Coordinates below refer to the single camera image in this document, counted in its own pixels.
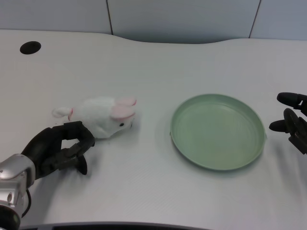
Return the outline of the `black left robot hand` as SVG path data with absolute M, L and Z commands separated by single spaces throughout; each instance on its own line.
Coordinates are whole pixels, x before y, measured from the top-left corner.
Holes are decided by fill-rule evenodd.
M 27 144 L 22 154 L 34 163 L 36 179 L 71 167 L 86 175 L 84 154 L 94 145 L 92 133 L 77 121 L 42 130 Z

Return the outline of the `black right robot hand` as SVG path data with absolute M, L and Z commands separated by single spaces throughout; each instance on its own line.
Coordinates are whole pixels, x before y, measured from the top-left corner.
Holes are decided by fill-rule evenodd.
M 307 153 L 307 122 L 298 117 L 295 110 L 302 114 L 307 114 L 307 96 L 291 92 L 281 92 L 277 95 L 277 100 L 289 106 L 283 112 L 283 120 L 274 121 L 269 125 L 269 129 L 275 132 L 289 133 L 289 141 L 302 153 Z

